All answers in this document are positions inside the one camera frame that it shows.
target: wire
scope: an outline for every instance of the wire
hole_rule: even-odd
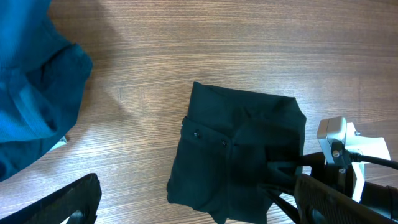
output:
[[[350,158],[351,158],[352,162],[370,162],[373,164],[378,164],[378,165],[382,165],[382,166],[386,166],[386,167],[390,167],[390,168],[398,170],[398,162],[396,162],[396,161],[380,159],[380,158],[376,158],[376,157],[372,157],[372,156],[363,156],[358,153],[352,153],[350,155]]]

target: screw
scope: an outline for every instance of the screw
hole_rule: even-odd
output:
[[[340,156],[340,153],[337,151],[337,150],[334,150],[333,151],[333,157],[334,158],[337,158],[337,157],[339,157]]]

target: wooden surface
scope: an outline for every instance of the wooden surface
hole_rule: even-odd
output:
[[[396,0],[56,0],[49,16],[95,67],[68,146],[0,183],[0,218],[95,172],[96,223],[213,223],[165,198],[194,80],[297,97],[305,153],[321,119],[345,116],[398,160]],[[398,187],[398,172],[369,167]]]

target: blue cloth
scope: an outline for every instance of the blue cloth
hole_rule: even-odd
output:
[[[0,1],[0,181],[75,125],[92,62],[46,16],[50,0]]]

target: black cloth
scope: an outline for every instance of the black cloth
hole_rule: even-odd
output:
[[[217,223],[266,223],[272,201],[257,186],[278,181],[269,161],[302,156],[305,122],[295,98],[194,82],[167,200]]]

